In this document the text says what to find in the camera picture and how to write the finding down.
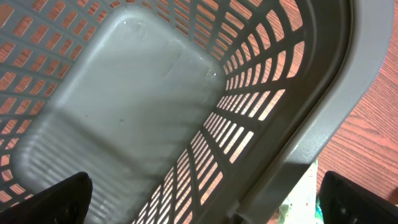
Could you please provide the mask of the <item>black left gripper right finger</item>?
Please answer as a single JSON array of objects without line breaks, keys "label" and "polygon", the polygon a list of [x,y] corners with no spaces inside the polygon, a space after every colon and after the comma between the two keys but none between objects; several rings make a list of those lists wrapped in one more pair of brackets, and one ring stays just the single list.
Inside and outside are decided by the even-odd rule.
[{"label": "black left gripper right finger", "polygon": [[325,173],[318,198],[325,224],[397,224],[397,206],[339,175]]}]

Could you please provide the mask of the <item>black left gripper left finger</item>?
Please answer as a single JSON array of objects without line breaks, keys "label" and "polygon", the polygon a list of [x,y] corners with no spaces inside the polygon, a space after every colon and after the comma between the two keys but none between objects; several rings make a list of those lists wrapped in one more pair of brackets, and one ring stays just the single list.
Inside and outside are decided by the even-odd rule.
[{"label": "black left gripper left finger", "polygon": [[78,172],[2,211],[1,223],[83,224],[92,192],[93,182],[89,175],[86,172]]}]

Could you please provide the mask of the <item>light green wipes packet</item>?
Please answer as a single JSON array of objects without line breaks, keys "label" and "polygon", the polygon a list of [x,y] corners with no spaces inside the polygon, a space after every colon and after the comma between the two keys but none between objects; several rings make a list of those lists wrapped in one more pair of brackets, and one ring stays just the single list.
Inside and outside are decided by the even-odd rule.
[{"label": "light green wipes packet", "polygon": [[324,224],[317,198],[316,160],[279,207],[278,224]]}]

